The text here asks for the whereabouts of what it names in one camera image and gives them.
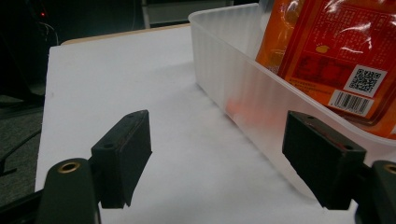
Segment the plastic container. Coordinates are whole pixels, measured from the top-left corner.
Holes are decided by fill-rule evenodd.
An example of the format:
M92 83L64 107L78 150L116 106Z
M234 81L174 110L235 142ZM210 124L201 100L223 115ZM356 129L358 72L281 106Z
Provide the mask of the plastic container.
M307 196L312 196L312 192L282 154L288 110L321 119L366 148L368 165L377 160L396 161L396 140L355 127L255 62L265 29L261 21L268 14L262 14L258 4L250 4L189 16L196 81L207 95L275 168Z

